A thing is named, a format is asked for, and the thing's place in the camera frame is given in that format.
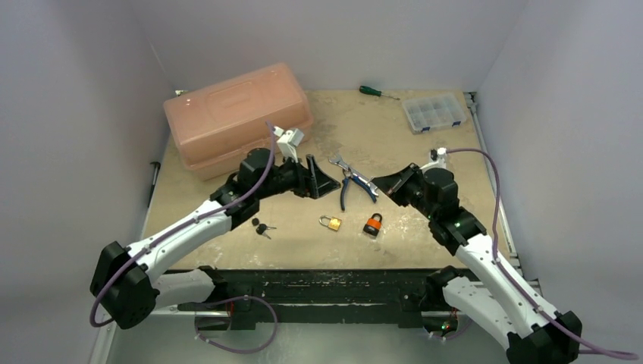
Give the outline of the brass padlock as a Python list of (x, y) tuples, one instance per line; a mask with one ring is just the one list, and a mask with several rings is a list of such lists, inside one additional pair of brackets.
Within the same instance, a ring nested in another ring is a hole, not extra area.
[(342, 220), (336, 217), (323, 215), (318, 220), (319, 224), (332, 231), (339, 231)]

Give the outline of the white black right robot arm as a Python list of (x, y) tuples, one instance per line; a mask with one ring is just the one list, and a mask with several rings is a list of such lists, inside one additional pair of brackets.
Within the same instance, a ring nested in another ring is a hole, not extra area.
[(428, 219), (433, 238), (463, 263), (484, 288), (448, 266), (427, 279), (424, 298), (437, 309), (465, 313), (505, 350), (511, 363), (571, 363), (579, 356), (582, 323), (546, 301), (498, 253), (483, 224), (460, 205), (458, 185), (444, 168), (423, 171), (411, 164), (376, 177), (373, 184), (399, 206)]

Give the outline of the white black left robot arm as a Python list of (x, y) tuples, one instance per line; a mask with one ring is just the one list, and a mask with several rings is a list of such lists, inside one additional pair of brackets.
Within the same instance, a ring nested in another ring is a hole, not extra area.
[(171, 276), (167, 270), (204, 243), (222, 236), (258, 211), (261, 199), (291, 192), (319, 199), (340, 188), (326, 175), (313, 155), (286, 159), (275, 165), (269, 149), (254, 149), (197, 209), (163, 231), (128, 246), (113, 242), (103, 248), (90, 284), (95, 297), (90, 324), (98, 328), (103, 308), (122, 329), (132, 328), (154, 309), (181, 303), (200, 303), (208, 310), (222, 307), (226, 290), (209, 267)]

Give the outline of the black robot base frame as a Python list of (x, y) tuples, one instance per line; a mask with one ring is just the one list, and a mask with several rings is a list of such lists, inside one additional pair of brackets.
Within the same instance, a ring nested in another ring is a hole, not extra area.
[(231, 314), (234, 330), (258, 323), (367, 324), (421, 328), (426, 312), (446, 312), (447, 279), (479, 279), (467, 268), (209, 269), (214, 292), (180, 311)]

